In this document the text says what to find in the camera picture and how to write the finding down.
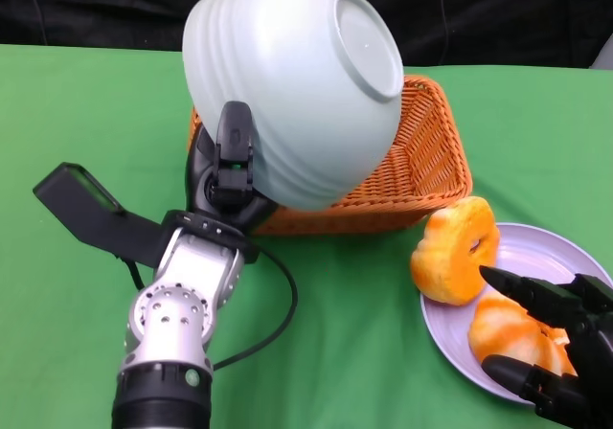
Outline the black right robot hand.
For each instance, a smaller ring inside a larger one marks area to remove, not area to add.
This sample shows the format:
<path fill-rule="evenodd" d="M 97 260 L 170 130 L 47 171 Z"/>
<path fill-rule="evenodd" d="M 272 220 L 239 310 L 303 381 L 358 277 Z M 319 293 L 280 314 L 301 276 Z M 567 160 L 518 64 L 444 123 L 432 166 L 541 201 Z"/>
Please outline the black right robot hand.
<path fill-rule="evenodd" d="M 563 328 L 576 375 L 562 376 L 500 354 L 488 356 L 483 371 L 508 391 L 534 404 L 535 413 L 569 428 L 612 426 L 612 288 L 576 274 L 553 284 L 482 266 L 485 281 L 537 321 Z"/>

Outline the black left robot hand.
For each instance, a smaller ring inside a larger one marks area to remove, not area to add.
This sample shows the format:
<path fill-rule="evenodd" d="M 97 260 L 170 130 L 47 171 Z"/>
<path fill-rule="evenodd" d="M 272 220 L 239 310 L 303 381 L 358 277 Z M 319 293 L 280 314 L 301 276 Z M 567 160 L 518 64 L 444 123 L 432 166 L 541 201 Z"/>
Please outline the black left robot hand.
<path fill-rule="evenodd" d="M 226 102 L 212 138 L 203 124 L 193 135 L 186 165 L 186 205 L 249 235 L 278 204 L 254 187 L 254 120 L 248 104 Z"/>

